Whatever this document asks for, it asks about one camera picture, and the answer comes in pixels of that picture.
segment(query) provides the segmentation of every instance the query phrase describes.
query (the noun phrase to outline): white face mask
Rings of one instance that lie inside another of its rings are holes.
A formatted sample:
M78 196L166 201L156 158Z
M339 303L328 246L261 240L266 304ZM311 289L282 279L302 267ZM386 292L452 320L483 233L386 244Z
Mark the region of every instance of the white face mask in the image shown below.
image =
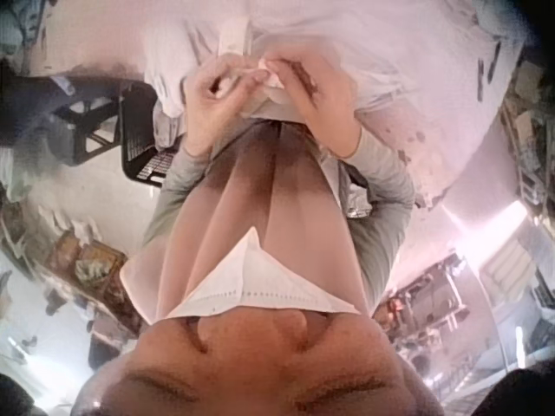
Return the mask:
M217 315L237 306L359 315L353 305L296 275L262 250L254 227L166 318Z

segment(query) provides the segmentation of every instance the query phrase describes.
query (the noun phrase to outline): finger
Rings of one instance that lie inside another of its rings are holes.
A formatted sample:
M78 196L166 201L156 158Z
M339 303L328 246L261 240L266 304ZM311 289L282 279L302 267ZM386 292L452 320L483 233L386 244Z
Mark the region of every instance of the finger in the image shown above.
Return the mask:
M273 71L284 84L285 91L295 104L298 112L306 119L310 119L316 108L312 103L308 91L295 74L291 65L284 61L267 61L266 65Z
M223 112L222 116L231 118L238 114L258 87L260 87L269 76L270 73L263 69L243 75L235 88L221 100L220 108Z
M301 63L310 78L323 89L337 77L332 62L338 62L338 55L320 42L280 43L270 47L264 58Z
M224 54L212 58L199 69L197 75L197 87L209 89L217 79L231 73L234 69L256 68L258 61L250 56L235 54Z

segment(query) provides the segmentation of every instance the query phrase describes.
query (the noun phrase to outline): sleeve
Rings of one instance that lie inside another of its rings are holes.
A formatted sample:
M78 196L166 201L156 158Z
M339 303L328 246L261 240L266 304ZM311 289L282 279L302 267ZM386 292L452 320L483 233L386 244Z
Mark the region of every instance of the sleeve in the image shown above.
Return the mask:
M208 162L208 158L197 159L184 150L176 153L167 171L153 218L145 232L143 246L172 229L181 206L204 177Z
M415 188L396 152L364 128L355 154L343 162L354 167L366 182L367 198L372 204L369 216L350 218L348 225L373 311L404 241L415 203Z

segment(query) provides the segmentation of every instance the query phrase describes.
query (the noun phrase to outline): hand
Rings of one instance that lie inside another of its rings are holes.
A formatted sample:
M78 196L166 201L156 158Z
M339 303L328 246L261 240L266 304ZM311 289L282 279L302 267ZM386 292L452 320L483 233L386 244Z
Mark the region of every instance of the hand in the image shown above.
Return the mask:
M317 52L314 43L277 45L264 58L268 69L284 84L315 139L340 159L352 156L361 137L361 125L355 118L354 81L336 68L331 59ZM312 86L301 81L303 77L299 78L292 63L301 65Z
M185 150L194 157L207 155L216 141L223 138L256 89L270 75L265 70L243 73L233 89L217 98L219 82L241 70L255 69L257 60L241 55L222 55L202 65L186 82L187 139Z

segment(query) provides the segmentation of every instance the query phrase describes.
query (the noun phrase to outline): nose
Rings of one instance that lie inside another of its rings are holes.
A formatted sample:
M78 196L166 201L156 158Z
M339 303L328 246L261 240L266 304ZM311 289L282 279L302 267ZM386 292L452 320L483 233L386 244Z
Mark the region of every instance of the nose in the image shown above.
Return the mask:
M268 355L307 348L325 329L325 321L324 316L298 309L239 307L200 318L197 330L208 351Z

